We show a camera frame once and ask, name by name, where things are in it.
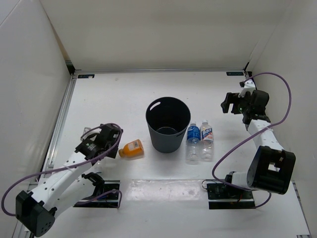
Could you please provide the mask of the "left aluminium frame rail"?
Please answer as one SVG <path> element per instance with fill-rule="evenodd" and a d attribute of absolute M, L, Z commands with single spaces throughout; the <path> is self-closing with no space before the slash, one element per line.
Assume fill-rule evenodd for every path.
<path fill-rule="evenodd" d="M 70 81 L 67 85 L 66 91 L 63 96 L 62 104 L 59 110 L 59 114 L 56 120 L 56 124 L 54 126 L 53 134 L 50 140 L 49 147 L 47 149 L 47 153 L 41 171 L 46 171 L 54 168 L 54 163 L 58 153 L 58 147 L 66 122 L 75 83 L 76 78 L 74 78 L 74 75 L 71 74 Z"/>

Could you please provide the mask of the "orange juice bottle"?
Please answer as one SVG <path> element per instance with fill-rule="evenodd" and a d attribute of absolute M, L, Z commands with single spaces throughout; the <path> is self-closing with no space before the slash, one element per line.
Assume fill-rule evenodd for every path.
<path fill-rule="evenodd" d="M 134 158 L 144 154 L 143 144 L 140 139 L 127 143 L 123 148 L 118 150 L 121 158 Z"/>

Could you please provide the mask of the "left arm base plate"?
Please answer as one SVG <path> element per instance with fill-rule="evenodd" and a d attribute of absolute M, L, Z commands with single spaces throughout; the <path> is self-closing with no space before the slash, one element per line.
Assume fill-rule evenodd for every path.
<path fill-rule="evenodd" d="M 120 189 L 120 180 L 106 180 L 101 191 L 77 202 L 75 208 L 118 208 L 120 195 L 115 190 Z"/>

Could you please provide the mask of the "right black frame rail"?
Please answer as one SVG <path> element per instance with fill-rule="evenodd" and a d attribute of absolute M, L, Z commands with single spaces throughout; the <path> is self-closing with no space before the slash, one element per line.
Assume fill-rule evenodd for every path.
<path fill-rule="evenodd" d="M 244 87 L 248 90 L 256 90 L 256 84 L 254 81 L 253 73 L 251 71 L 246 72 L 246 80 L 244 82 Z"/>

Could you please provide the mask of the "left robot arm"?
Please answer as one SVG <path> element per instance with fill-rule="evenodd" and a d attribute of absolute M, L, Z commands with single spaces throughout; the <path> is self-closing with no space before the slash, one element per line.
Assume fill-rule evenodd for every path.
<path fill-rule="evenodd" d="M 99 131 L 88 130 L 61 168 L 30 192 L 16 197 L 15 216 L 35 237 L 43 236 L 56 218 L 78 203 L 85 206 L 114 193 L 105 190 L 105 181 L 92 167 L 105 157 L 115 158 L 123 130 L 114 123 L 101 124 Z"/>

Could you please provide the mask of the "dark grey plastic bin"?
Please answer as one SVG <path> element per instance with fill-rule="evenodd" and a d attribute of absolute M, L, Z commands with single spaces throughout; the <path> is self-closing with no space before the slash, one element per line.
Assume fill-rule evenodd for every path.
<path fill-rule="evenodd" d="M 161 153 L 172 153 L 180 147 L 190 121 L 190 109 L 174 97 L 158 98 L 146 110 L 152 145 Z"/>

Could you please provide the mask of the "right blue corner label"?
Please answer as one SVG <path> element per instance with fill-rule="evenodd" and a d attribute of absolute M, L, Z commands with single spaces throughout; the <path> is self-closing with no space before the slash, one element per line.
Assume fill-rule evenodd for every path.
<path fill-rule="evenodd" d="M 243 72 L 238 71 L 228 71 L 226 72 L 227 76 L 244 76 L 245 74 Z"/>

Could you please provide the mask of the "white red label water bottle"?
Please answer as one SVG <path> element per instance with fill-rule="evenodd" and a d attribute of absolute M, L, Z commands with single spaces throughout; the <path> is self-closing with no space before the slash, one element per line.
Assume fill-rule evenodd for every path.
<path fill-rule="evenodd" d="M 203 120 L 200 126 L 201 158 L 205 162 L 211 162 L 213 157 L 213 129 L 207 120 Z"/>

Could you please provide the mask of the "clear unlabelled plastic bottle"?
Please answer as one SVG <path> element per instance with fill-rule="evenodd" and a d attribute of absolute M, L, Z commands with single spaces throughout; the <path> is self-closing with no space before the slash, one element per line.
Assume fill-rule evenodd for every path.
<path fill-rule="evenodd" d="M 101 162 L 97 162 L 94 164 L 93 166 L 93 172 L 97 173 L 97 174 L 102 174 L 103 173 L 103 165 Z"/>

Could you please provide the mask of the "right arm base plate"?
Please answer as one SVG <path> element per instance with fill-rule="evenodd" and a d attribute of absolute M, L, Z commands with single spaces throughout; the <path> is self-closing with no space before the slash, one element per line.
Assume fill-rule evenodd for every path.
<path fill-rule="evenodd" d="M 210 210 L 253 209 L 255 207 L 251 191 L 236 189 L 213 179 L 203 180 L 202 189 L 207 192 Z"/>

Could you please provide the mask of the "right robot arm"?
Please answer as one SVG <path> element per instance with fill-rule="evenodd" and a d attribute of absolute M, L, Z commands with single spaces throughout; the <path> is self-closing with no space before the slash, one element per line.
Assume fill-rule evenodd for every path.
<path fill-rule="evenodd" d="M 236 197 L 241 189 L 264 190 L 281 195 L 288 190 L 296 157 L 294 153 L 284 150 L 270 130 L 270 119 L 265 114 L 268 101 L 268 93 L 254 90 L 252 93 L 246 92 L 244 96 L 229 92 L 220 104 L 224 113 L 232 104 L 231 112 L 243 115 L 242 122 L 257 148 L 247 172 L 230 172 L 226 175 L 222 192 L 228 198 Z"/>

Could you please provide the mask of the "blue label water bottle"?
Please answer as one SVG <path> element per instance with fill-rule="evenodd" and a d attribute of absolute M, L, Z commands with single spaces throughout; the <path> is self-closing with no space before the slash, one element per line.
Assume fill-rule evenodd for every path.
<path fill-rule="evenodd" d="M 186 142 L 186 163 L 196 165 L 199 160 L 199 142 L 200 129 L 197 127 L 195 121 L 192 121 L 187 129 Z"/>

